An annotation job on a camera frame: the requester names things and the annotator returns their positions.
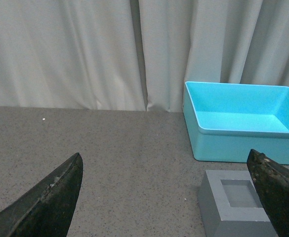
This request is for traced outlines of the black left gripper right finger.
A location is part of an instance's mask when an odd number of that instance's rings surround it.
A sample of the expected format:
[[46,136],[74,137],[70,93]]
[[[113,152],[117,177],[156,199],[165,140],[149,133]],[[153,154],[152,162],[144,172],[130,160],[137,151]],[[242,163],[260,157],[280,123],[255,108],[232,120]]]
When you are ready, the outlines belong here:
[[254,149],[249,152],[247,167],[277,235],[289,237],[289,169]]

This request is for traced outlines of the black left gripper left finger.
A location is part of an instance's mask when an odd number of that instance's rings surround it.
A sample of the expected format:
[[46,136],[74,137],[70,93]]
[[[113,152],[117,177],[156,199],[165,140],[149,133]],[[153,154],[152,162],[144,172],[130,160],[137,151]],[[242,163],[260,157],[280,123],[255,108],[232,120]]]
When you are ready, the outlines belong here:
[[0,237],[65,237],[82,179],[83,160],[75,153],[0,212]]

